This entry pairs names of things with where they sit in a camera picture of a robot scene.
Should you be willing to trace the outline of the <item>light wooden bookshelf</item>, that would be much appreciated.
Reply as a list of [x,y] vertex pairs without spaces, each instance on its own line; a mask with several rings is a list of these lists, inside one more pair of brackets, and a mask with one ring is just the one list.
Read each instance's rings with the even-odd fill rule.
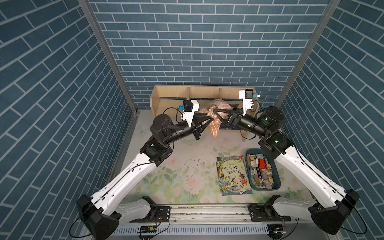
[[184,100],[197,100],[202,108],[215,99],[223,99],[229,104],[238,104],[241,108],[241,90],[257,93],[252,87],[156,85],[150,97],[150,106],[155,116],[169,107],[181,106]]

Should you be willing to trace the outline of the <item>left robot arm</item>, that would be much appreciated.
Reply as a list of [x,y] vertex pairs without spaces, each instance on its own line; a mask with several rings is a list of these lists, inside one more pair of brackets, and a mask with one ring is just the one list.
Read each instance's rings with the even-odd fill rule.
[[122,222],[160,219],[158,205],[148,196],[121,205],[121,201],[146,175],[155,170],[173,152],[171,143],[189,135],[198,140],[213,121],[206,114],[194,114],[192,121],[174,124],[166,114],[154,118],[150,127],[152,136],[140,149],[132,162],[105,187],[92,196],[82,195],[77,200],[81,221],[96,240],[107,239]]

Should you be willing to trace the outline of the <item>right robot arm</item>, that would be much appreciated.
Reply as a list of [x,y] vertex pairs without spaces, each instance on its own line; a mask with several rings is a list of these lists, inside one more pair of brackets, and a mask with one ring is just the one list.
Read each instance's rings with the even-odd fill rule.
[[[314,196],[308,202],[274,196],[269,201],[273,215],[312,221],[330,235],[338,233],[360,196],[352,189],[345,190],[324,175],[299,152],[289,137],[280,132],[285,117],[279,108],[267,107],[258,118],[239,109],[215,109],[214,113],[226,126],[240,127],[260,137],[258,144],[269,159],[293,173]],[[227,114],[227,118],[222,118],[221,113]]]

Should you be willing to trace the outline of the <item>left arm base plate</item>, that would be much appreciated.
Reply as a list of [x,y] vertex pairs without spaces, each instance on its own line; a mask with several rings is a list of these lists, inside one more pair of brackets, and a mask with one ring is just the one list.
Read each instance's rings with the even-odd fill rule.
[[144,223],[159,223],[163,221],[169,221],[170,215],[170,206],[158,206],[151,208],[150,212],[142,220]]

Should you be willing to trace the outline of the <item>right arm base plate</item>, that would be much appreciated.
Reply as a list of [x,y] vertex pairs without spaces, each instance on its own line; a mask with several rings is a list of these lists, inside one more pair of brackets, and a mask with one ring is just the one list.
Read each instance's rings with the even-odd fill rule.
[[248,206],[252,222],[290,222],[290,216],[280,216],[272,205],[250,204]]

